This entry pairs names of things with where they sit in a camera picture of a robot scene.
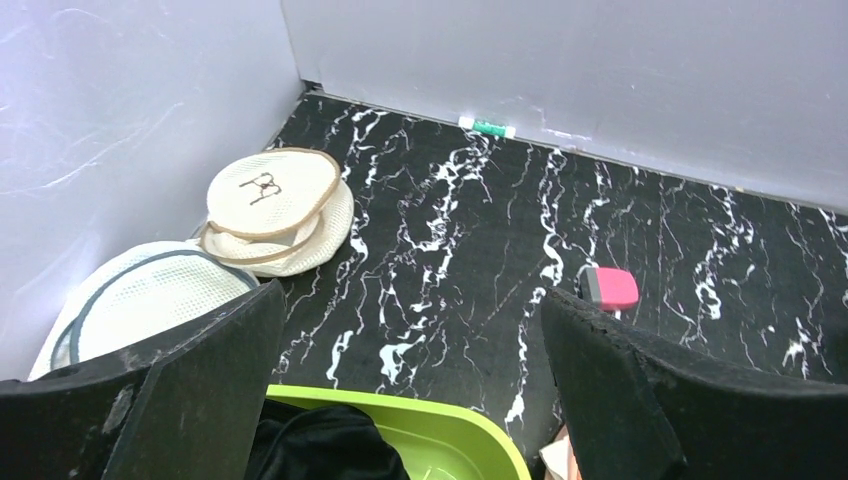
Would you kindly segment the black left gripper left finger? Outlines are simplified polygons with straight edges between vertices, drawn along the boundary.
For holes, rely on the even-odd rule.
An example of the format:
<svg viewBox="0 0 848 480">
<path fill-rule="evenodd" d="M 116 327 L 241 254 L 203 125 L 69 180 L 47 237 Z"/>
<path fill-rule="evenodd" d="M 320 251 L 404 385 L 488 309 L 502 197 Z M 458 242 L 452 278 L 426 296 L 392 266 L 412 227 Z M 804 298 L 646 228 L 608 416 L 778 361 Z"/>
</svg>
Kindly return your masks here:
<svg viewBox="0 0 848 480">
<path fill-rule="evenodd" d="M 1 385 L 5 479 L 240 479 L 285 323 L 270 281 L 117 351 Z"/>
</svg>

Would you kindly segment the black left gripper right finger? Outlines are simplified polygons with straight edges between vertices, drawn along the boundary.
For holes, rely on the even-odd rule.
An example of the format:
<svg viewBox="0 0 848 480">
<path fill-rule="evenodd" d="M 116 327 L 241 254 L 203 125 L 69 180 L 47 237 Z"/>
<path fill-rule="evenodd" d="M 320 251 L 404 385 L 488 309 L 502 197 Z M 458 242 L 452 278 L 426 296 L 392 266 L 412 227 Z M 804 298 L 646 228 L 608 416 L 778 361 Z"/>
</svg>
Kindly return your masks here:
<svg viewBox="0 0 848 480">
<path fill-rule="evenodd" d="M 843 479 L 847 388 L 710 357 L 547 292 L 541 326 L 586 479 Z"/>
</svg>

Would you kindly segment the floral mesh laundry bag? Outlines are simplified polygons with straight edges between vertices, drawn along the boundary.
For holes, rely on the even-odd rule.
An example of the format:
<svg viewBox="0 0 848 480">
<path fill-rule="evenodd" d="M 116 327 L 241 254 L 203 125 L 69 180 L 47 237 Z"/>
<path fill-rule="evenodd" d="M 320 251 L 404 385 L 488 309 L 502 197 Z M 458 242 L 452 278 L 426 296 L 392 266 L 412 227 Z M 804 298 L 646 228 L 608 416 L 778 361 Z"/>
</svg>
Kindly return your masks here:
<svg viewBox="0 0 848 480">
<path fill-rule="evenodd" d="M 554 439 L 539 451 L 544 464 L 544 480 L 581 480 L 569 432 L 563 426 Z"/>
</svg>

